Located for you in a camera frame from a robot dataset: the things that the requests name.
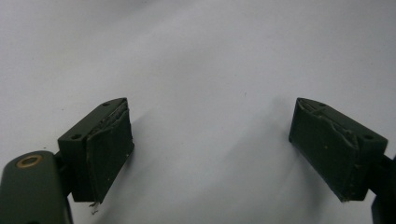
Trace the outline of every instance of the white surface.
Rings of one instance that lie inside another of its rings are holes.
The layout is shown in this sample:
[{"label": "white surface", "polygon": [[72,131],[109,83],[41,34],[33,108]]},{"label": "white surface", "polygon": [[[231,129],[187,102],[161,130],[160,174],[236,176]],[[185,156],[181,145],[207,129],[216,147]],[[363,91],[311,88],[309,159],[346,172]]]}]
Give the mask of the white surface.
[{"label": "white surface", "polygon": [[134,157],[76,224],[371,223],[288,142],[324,102],[396,154],[396,2],[0,1],[0,166],[128,97]]}]

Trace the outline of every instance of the dark green metal part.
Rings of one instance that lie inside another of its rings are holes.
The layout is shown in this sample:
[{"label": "dark green metal part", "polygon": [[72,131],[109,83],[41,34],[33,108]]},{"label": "dark green metal part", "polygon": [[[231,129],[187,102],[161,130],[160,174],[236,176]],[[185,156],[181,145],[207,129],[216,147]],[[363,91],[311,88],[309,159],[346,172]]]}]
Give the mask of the dark green metal part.
[{"label": "dark green metal part", "polygon": [[75,174],[76,202],[101,203],[134,149],[126,98],[96,107],[58,139],[62,161]]},{"label": "dark green metal part", "polygon": [[342,202],[362,201],[366,176],[388,140],[320,102],[298,98],[290,128],[296,146]]},{"label": "dark green metal part", "polygon": [[396,223],[396,158],[384,156],[367,177],[370,190],[376,194],[372,204],[373,223]]},{"label": "dark green metal part", "polygon": [[101,203],[134,149],[126,98],[96,107],[58,139],[60,151],[11,161],[0,187],[0,224],[71,224],[67,195]]},{"label": "dark green metal part", "polygon": [[7,164],[0,188],[0,223],[72,223],[52,153],[31,152]]}]

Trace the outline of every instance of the screw hole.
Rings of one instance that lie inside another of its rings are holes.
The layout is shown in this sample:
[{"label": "screw hole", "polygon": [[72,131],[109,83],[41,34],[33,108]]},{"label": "screw hole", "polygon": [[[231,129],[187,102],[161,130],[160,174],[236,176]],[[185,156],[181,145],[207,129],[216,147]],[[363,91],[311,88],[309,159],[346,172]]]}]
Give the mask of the screw hole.
[{"label": "screw hole", "polygon": [[43,157],[39,154],[27,156],[17,162],[18,168],[28,168],[39,164],[43,160]]},{"label": "screw hole", "polygon": [[73,140],[77,140],[77,139],[79,139],[81,137],[81,134],[74,134],[74,135],[72,135],[70,138],[71,139],[73,139]]},{"label": "screw hole", "polygon": [[364,138],[365,138],[365,139],[368,139],[368,140],[374,139],[371,135],[368,135],[368,134],[364,135]]}]

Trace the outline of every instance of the white table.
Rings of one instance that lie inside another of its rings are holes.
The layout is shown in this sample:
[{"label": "white table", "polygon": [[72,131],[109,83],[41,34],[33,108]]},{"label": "white table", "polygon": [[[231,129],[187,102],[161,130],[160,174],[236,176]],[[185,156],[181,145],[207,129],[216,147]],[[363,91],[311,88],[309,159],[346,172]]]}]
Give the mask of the white table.
[{"label": "white table", "polygon": [[0,166],[128,97],[134,157],[76,224],[371,223],[288,142],[321,101],[396,154],[396,2],[0,1]]}]

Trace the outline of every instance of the brass insert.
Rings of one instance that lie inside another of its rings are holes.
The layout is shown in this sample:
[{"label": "brass insert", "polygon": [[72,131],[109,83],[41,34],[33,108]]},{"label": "brass insert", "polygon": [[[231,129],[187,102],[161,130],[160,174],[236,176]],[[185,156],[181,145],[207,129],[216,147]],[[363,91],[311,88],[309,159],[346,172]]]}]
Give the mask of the brass insert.
[{"label": "brass insert", "polygon": [[43,160],[43,156],[38,155],[38,154],[27,156],[17,162],[17,167],[18,168],[28,168],[28,167],[35,166],[35,165],[39,164],[42,160]]}]

